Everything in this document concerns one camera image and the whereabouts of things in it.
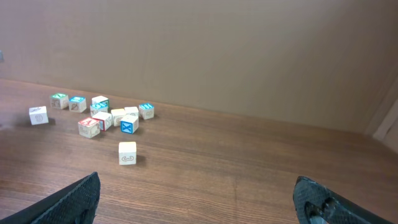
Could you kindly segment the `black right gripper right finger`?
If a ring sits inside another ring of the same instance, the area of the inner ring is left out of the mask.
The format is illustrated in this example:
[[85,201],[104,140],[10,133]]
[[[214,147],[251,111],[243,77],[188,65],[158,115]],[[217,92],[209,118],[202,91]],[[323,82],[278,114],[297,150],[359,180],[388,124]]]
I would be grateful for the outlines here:
[[305,176],[299,176],[293,202],[300,224],[392,224]]

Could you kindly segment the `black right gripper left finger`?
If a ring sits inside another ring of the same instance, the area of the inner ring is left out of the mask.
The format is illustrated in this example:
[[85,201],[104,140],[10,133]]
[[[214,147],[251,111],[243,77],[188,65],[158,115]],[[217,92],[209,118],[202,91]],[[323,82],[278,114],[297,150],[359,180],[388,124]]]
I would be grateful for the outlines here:
[[2,224],[92,224],[100,200],[97,172],[1,220]]

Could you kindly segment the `small white red-drawing block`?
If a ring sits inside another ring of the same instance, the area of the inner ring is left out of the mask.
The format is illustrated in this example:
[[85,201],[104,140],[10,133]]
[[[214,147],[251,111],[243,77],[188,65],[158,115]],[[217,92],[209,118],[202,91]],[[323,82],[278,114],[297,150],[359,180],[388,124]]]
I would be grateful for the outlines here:
[[92,118],[99,121],[100,130],[102,131],[108,130],[113,125],[113,116],[111,113],[100,111],[93,115]]

